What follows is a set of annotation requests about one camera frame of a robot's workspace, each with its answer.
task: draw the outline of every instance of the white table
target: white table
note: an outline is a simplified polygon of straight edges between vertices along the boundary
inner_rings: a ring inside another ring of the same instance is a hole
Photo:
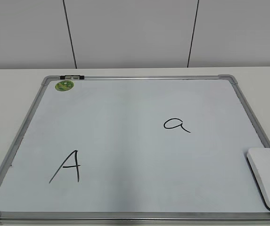
[[[0,164],[45,76],[217,75],[232,74],[270,139],[270,67],[164,69],[29,69],[0,70]]]

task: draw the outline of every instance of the metal frame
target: metal frame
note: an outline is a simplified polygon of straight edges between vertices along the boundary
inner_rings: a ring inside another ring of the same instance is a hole
[[[228,80],[242,103],[264,147],[270,141],[264,133],[251,107],[232,75],[211,76],[149,76],[149,77],[95,77],[81,75],[47,76],[28,111],[12,145],[0,166],[0,186],[9,169],[25,132],[35,114],[50,81],[68,80]],[[0,212],[1,223],[100,223],[100,224],[270,224],[270,212],[264,213],[215,213],[215,212]]]

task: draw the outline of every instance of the whiteboard surface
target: whiteboard surface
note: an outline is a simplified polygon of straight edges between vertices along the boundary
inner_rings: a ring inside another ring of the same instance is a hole
[[[245,158],[263,145],[228,81],[56,83],[3,180],[0,211],[268,212]],[[165,129],[170,118],[191,133]],[[73,150],[80,181],[69,168],[49,184]]]

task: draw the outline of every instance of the green sticker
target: green sticker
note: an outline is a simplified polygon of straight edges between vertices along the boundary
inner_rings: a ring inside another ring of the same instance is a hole
[[[58,84],[55,85],[55,89],[58,91],[68,91],[72,89],[74,86],[74,83],[72,81],[60,81]]]

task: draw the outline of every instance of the white wall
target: white wall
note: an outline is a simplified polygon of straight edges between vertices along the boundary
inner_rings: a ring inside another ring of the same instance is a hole
[[[200,0],[189,66],[270,66],[270,0]]]
[[[60,0],[0,0],[0,69],[73,68]]]
[[[270,0],[0,0],[0,69],[270,66]]]
[[[197,0],[65,0],[79,68],[186,67]]]

